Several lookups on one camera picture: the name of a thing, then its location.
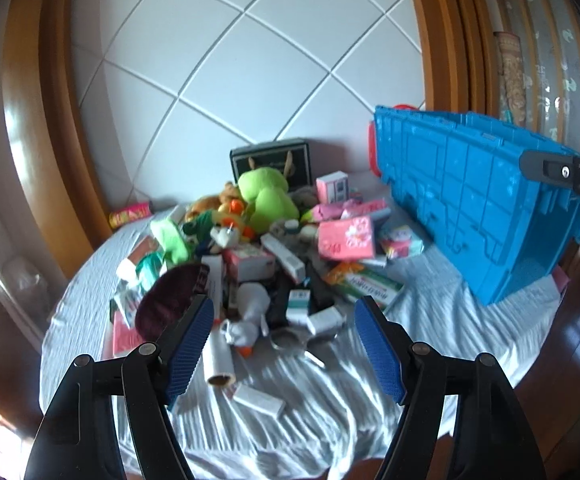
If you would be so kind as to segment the small teal medicine box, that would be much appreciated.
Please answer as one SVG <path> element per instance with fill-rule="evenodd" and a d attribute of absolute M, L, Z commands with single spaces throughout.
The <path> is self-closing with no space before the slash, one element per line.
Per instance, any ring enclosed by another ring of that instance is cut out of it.
<path fill-rule="evenodd" d="M 311 291 L 309 289 L 292 289 L 288 296 L 285 317 L 290 324 L 306 326 L 311 305 Z"/>

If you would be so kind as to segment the blue plastic storage crate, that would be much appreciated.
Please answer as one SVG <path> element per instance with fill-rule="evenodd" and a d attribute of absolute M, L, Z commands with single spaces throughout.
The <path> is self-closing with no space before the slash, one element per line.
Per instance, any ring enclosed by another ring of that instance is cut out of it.
<path fill-rule="evenodd" d="M 580 243 L 580 195 L 526 179 L 525 151 L 575 156 L 540 133 L 473 112 L 375 110 L 381 179 L 482 304 L 552 273 Z"/>

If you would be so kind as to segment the rolled patterned carpet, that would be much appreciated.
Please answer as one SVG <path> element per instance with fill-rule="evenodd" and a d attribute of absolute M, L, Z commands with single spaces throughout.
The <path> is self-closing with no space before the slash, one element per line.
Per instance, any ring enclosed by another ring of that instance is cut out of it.
<path fill-rule="evenodd" d="M 500 81 L 500 118 L 524 128 L 527 102 L 521 41 L 512 32 L 495 32 Z"/>

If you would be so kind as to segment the light blue tablecloth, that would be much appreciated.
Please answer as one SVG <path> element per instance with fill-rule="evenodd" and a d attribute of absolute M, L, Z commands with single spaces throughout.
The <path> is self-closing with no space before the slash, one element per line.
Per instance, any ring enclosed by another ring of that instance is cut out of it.
<path fill-rule="evenodd" d="M 116 231 L 69 282 L 51 318 L 40 360 L 40 406 L 47 408 L 72 361 L 81 354 L 105 358 L 116 269 L 148 232 L 147 220 Z M 483 306 L 449 260 L 433 245 L 386 266 L 401 283 L 387 317 L 410 338 L 445 356 L 496 357 L 517 384 L 544 345 L 561 302 L 551 276 Z M 355 328 L 315 345 L 322 366 L 294 350 L 258 341 L 248 358 L 235 359 L 239 382 L 280 399 L 277 416 L 235 403 L 229 393 L 195 374 L 171 413 L 176 438 L 201 479 L 340 479 L 353 463 L 382 457 L 401 408 L 375 377 Z"/>

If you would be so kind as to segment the green toothpaste box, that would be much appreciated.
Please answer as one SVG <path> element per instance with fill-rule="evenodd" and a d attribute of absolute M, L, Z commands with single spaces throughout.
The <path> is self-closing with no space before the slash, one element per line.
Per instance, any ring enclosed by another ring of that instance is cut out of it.
<path fill-rule="evenodd" d="M 357 262 L 341 262 L 328 271 L 323 280 L 352 304 L 364 296 L 370 296 L 381 310 L 395 304 L 404 285 L 375 272 Z"/>

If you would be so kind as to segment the green plush dinosaur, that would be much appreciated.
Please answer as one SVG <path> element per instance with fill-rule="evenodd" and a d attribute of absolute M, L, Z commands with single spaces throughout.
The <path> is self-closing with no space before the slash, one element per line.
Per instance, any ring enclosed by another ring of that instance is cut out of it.
<path fill-rule="evenodd" d="M 159 243 L 164 260 L 173 266 L 201 258 L 211 251 L 214 211 L 207 210 L 182 224 L 171 218 L 150 222 L 150 231 Z"/>

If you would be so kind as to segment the colorful pad pack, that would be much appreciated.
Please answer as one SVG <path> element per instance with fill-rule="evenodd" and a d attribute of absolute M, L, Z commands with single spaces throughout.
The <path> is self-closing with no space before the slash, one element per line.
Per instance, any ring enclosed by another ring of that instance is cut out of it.
<path fill-rule="evenodd" d="M 422 254 L 424 241 L 410 226 L 383 228 L 378 242 L 389 260 L 404 259 Z"/>

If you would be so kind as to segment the pink chip can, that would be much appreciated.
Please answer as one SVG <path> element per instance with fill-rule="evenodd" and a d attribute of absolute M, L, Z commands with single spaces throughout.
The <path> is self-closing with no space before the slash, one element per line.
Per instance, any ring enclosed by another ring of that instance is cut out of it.
<path fill-rule="evenodd" d="M 152 214 L 152 205 L 150 202 L 142 202 L 125 206 L 122 209 L 115 210 L 109 214 L 108 221 L 112 230 L 119 229 L 121 226 L 133 223 L 150 217 Z"/>

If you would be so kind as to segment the red plastic case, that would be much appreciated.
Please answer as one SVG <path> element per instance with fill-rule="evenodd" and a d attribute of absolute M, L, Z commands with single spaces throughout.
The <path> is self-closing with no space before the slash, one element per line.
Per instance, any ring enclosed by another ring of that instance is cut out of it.
<path fill-rule="evenodd" d="M 416 107 L 409 104 L 397 104 L 393 106 L 394 110 L 417 110 Z M 371 120 L 368 126 L 368 156 L 369 156 L 369 166 L 372 174 L 375 177 L 381 177 L 381 171 L 378 164 L 378 151 L 377 151 L 377 134 L 375 133 L 375 121 Z"/>

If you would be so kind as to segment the yellow duck plush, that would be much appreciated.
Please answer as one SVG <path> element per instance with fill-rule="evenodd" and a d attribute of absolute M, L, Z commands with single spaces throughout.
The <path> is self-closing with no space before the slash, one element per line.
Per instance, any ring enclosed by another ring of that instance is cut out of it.
<path fill-rule="evenodd" d="M 245 203 L 240 198 L 232 198 L 219 206 L 220 224 L 226 228 L 237 228 L 241 240 L 250 242 L 255 237 L 252 228 L 247 224 L 244 217 Z"/>

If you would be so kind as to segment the pink tissue pack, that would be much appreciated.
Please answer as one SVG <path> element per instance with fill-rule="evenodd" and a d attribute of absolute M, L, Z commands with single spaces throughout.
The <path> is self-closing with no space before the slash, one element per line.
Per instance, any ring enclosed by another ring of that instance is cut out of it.
<path fill-rule="evenodd" d="M 317 240 L 319 255 L 325 259 L 352 261 L 375 256 L 375 229 L 368 216 L 322 222 Z"/>

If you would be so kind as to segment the white pink carton box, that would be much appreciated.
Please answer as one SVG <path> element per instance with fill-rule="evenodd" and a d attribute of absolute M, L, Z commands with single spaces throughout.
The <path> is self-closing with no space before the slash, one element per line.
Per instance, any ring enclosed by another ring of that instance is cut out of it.
<path fill-rule="evenodd" d="M 348 200 L 348 174 L 344 171 L 334 171 L 316 179 L 316 191 L 322 204 L 343 203 Z"/>

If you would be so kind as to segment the brown bear plush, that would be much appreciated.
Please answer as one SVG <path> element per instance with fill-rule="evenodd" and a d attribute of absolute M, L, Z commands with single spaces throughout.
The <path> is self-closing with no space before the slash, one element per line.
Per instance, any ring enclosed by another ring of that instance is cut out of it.
<path fill-rule="evenodd" d="M 226 182 L 223 191 L 215 195 L 203 196 L 196 200 L 188 208 L 185 214 L 185 220 L 192 221 L 208 210 L 240 214 L 243 211 L 243 207 L 244 202 L 238 186 L 232 182 Z"/>

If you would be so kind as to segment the green frog plush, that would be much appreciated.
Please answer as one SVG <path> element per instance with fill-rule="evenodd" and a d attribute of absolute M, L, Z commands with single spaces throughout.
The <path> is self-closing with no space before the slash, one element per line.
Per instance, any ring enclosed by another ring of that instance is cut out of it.
<path fill-rule="evenodd" d="M 275 168 L 262 167 L 241 174 L 238 188 L 247 203 L 247 224 L 257 235 L 267 233 L 273 222 L 299 218 L 287 179 Z"/>

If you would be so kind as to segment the black gift box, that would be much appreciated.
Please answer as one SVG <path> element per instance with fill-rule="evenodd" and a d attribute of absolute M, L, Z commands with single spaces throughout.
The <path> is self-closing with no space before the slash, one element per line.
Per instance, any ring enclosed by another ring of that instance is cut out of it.
<path fill-rule="evenodd" d="M 229 156 L 235 180 L 252 169 L 271 167 L 284 175 L 291 191 L 314 183 L 311 151 L 308 142 L 301 138 L 233 148 Z"/>

